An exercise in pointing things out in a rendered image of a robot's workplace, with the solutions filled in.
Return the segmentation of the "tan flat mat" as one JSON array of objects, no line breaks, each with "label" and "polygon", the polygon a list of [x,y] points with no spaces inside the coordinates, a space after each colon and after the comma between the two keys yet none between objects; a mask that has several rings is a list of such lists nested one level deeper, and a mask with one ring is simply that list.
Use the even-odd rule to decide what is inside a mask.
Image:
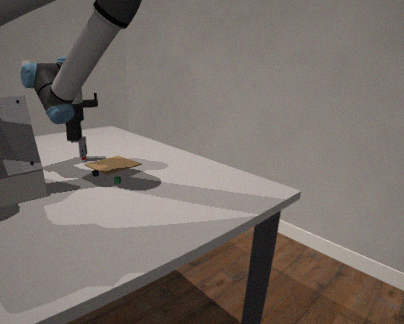
[{"label": "tan flat mat", "polygon": [[139,165],[142,165],[142,163],[121,156],[115,156],[85,164],[85,166],[94,170],[98,170],[100,173],[103,173],[105,175],[110,175]]}]

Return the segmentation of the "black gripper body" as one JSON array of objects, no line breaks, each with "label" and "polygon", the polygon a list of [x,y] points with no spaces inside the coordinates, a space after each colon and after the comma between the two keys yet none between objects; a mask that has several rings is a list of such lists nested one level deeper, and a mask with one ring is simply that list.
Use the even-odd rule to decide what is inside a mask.
[{"label": "black gripper body", "polygon": [[82,90],[79,91],[78,95],[72,102],[72,106],[74,107],[73,118],[65,123],[67,141],[78,141],[81,139],[82,137],[81,121],[84,120],[83,108],[98,106],[97,93],[94,93],[94,100],[83,100],[82,102],[81,101],[82,101]]}]

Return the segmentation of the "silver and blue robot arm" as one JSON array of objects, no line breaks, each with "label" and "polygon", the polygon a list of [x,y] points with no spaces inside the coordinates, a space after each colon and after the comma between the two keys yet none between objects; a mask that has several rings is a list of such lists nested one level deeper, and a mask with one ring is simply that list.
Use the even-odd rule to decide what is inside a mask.
[{"label": "silver and blue robot arm", "polygon": [[[0,0],[0,26],[53,1]],[[72,102],[117,33],[133,20],[141,1],[96,0],[93,14],[67,57],[59,57],[58,64],[22,66],[23,86],[35,89],[53,123],[63,124],[73,118]]]}]

